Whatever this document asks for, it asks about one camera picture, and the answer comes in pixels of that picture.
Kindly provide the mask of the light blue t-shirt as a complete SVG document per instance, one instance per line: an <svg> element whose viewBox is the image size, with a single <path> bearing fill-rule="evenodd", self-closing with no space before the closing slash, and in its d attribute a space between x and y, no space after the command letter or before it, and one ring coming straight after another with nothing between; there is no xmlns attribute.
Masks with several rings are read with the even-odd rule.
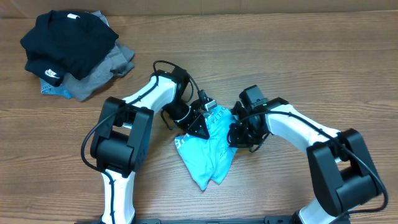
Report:
<svg viewBox="0 0 398 224"><path fill-rule="evenodd" d="M236 148L227 142L229 126L235 122L230 110L217 106L204 114L210 138L202 139L189 134L177 136L175 147L192 179L204 191L212 180L222 183L231 167Z"/></svg>

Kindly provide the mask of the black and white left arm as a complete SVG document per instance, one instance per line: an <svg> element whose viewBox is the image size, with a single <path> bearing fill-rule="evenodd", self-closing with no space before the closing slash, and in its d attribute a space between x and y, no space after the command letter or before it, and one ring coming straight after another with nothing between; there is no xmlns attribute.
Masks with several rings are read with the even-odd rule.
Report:
<svg viewBox="0 0 398 224"><path fill-rule="evenodd" d="M98 124L88 133L90 155L96 164L90 168L102 175L104 212L100 223L134 223L133 188L136 172L149 150L154 116L167 112L178 128L190 136L209 139L201 113L201 97L188 105L183 93L192 82L188 72L174 67L171 72L155 70L149 83L137 93L119 99L109 97Z"/></svg>

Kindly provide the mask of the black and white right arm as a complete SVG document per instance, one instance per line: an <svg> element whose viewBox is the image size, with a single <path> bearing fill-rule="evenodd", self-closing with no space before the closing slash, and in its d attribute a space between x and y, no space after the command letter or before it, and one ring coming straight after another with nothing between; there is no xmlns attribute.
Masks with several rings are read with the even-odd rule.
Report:
<svg viewBox="0 0 398 224"><path fill-rule="evenodd" d="M313 201L291 216L266 217L265 223L349 223L350 215L365 212L359 205L379 195L384 197L382 205L367 212L386 208L386 187L357 130L328 128L299 113L288 101L268 100L258 93L241 93L231 112L238 117L227 135L231 146L256 151L269 135L275 135L308 159Z"/></svg>

